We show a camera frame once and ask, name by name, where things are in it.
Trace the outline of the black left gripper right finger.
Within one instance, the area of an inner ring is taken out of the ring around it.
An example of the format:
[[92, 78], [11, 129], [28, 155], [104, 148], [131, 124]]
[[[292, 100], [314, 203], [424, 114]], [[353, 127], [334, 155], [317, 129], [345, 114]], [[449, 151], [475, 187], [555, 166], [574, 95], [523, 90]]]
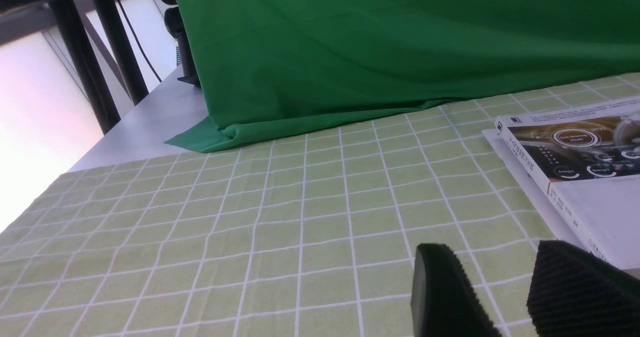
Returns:
[[566, 241], [544, 240], [526, 307], [540, 337], [637, 337], [638, 278]]

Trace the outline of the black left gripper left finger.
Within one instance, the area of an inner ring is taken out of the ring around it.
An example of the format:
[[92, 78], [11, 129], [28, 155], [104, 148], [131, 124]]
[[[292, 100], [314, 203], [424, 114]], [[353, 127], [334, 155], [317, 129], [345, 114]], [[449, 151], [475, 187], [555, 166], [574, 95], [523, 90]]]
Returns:
[[446, 245], [416, 247], [411, 292], [416, 337], [500, 337], [455, 253]]

